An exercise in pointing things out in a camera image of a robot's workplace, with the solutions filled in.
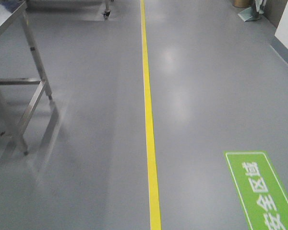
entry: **trash bin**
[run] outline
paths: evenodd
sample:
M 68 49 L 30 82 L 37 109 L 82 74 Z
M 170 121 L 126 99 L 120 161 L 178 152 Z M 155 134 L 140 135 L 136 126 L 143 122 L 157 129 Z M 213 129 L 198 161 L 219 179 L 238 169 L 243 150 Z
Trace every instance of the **trash bin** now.
M 246 8 L 249 6 L 250 0 L 234 0 L 234 7 Z

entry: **table top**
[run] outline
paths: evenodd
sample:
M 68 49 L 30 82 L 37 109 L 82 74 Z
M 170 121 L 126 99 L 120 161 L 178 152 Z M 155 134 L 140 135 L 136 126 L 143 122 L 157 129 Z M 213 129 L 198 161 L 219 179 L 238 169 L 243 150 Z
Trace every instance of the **table top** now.
M 25 0 L 0 0 L 0 35 L 26 8 Z

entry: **table leg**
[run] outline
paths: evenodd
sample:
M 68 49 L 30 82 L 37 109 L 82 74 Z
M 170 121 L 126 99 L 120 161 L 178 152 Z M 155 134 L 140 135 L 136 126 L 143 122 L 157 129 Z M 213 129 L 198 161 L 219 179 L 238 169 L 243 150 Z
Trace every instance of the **table leg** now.
M 0 92 L 0 114 L 5 122 L 7 129 L 10 131 L 14 142 L 20 151 L 25 155 L 28 154 L 28 147 L 24 141 L 23 135 L 19 132 L 17 125 L 14 123 L 13 118 L 10 114 L 10 111 L 7 107 L 7 104 Z
M 27 42 L 28 42 L 28 44 L 30 46 L 31 54 L 33 56 L 33 60 L 35 62 L 35 65 L 36 65 L 37 71 L 39 73 L 39 76 L 40 76 L 41 80 L 45 80 L 45 82 L 46 82 L 45 93 L 49 97 L 49 99 L 52 100 L 52 97 L 51 97 L 52 92 L 51 92 L 51 88 L 50 88 L 50 85 L 49 85 L 49 81 L 47 79 L 46 72 L 45 72 L 45 69 L 44 69 L 44 66 L 43 66 L 42 59 L 40 57 L 39 51 L 37 49 L 36 42 L 35 42 L 35 39 L 33 37 L 32 30 L 31 30 L 31 28 L 29 26 L 28 15 L 26 14 L 25 11 L 21 15 L 21 21 L 22 21 L 22 26 L 23 26 L 23 29 L 24 29 L 25 37 L 26 37 Z

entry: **metal frame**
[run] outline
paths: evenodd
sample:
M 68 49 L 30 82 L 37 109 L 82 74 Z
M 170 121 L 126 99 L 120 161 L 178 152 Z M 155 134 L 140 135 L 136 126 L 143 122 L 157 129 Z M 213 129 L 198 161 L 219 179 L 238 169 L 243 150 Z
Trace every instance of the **metal frame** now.
M 0 85 L 31 85 L 31 84 L 37 84 L 38 87 L 29 103 L 29 105 L 27 106 L 22 118 L 20 119 L 19 123 L 16 124 L 14 121 L 14 118 L 11 116 L 11 113 L 8 109 L 8 105 L 5 101 L 5 99 L 3 98 L 1 92 L 0 92 L 0 113 L 5 121 L 5 124 L 7 126 L 7 129 L 10 131 L 12 138 L 14 140 L 14 142 L 16 143 L 18 149 L 20 151 L 22 151 L 25 155 L 28 154 L 28 146 L 24 140 L 23 134 L 29 124 L 29 121 L 37 107 L 37 104 L 43 94 L 43 92 L 46 93 L 46 95 L 48 96 L 48 98 L 50 100 L 52 100 L 51 97 L 51 88 L 49 85 L 49 81 L 47 79 L 46 73 L 45 73 L 45 69 L 39 54 L 39 51 L 37 49 L 32 31 L 30 29 L 29 26 L 29 20 L 27 17 L 26 12 L 24 11 L 26 9 L 26 4 L 25 2 L 21 5 L 21 7 L 19 7 L 19 9 L 17 10 L 17 16 L 19 16 L 19 11 L 23 11 L 20 16 L 21 16 L 21 21 L 22 21 L 22 27 L 27 39 L 27 42 L 29 44 L 30 50 L 31 50 L 31 54 L 33 57 L 33 60 L 35 62 L 37 71 L 39 73 L 40 76 L 40 80 L 39 79 L 35 79 L 35 78 L 17 78 L 17 79 L 0 79 Z M 16 17 L 10 17 L 7 21 L 7 23 L 5 23 L 3 26 L 1 26 L 0 28 L 0 33 L 2 34 L 4 32 L 4 30 L 6 28 L 8 28 L 8 26 L 12 23 L 12 21 L 15 19 Z

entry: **wall baseboard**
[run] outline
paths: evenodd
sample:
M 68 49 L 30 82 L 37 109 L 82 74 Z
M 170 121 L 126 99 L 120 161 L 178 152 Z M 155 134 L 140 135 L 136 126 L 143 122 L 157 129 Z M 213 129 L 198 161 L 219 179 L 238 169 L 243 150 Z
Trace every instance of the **wall baseboard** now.
M 288 49 L 279 41 L 276 37 L 274 37 L 271 46 L 275 49 L 276 52 L 288 63 Z

